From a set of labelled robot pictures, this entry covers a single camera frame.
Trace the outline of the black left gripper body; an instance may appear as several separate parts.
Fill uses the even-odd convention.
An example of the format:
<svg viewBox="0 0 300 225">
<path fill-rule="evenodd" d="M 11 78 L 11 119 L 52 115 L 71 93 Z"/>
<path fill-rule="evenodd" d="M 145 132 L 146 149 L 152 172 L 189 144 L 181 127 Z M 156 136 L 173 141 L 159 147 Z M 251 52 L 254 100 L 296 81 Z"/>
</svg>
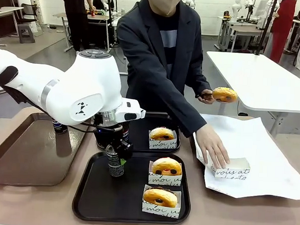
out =
<svg viewBox="0 0 300 225">
<path fill-rule="evenodd" d="M 123 137 L 123 126 L 116 124 L 114 126 L 96 128 L 95 138 L 98 146 L 108 146 L 120 142 Z"/>
</svg>

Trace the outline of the person's right hand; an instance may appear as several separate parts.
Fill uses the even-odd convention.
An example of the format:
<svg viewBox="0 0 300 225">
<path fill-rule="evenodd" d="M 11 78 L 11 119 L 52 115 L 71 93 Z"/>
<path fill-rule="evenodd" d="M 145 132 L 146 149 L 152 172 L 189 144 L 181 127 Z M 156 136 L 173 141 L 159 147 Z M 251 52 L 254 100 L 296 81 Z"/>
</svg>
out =
<svg viewBox="0 0 300 225">
<path fill-rule="evenodd" d="M 206 124 L 198 129 L 196 131 L 196 140 L 205 164 L 209 162 L 209 155 L 212 165 L 215 168 L 226 168 L 226 164 L 229 164 L 230 158 L 221 139 L 211 125 Z"/>
</svg>

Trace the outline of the person's left hand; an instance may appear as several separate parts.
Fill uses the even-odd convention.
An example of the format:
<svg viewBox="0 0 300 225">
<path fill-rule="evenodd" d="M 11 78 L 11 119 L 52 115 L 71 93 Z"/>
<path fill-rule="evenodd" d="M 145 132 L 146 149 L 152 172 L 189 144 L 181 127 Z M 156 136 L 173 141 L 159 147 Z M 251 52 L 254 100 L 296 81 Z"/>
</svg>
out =
<svg viewBox="0 0 300 225">
<path fill-rule="evenodd" d="M 204 104 L 208 104 L 208 105 L 213 104 L 215 102 L 215 99 L 213 98 L 212 90 L 209 89 L 203 90 L 199 95 L 198 100 Z"/>
</svg>

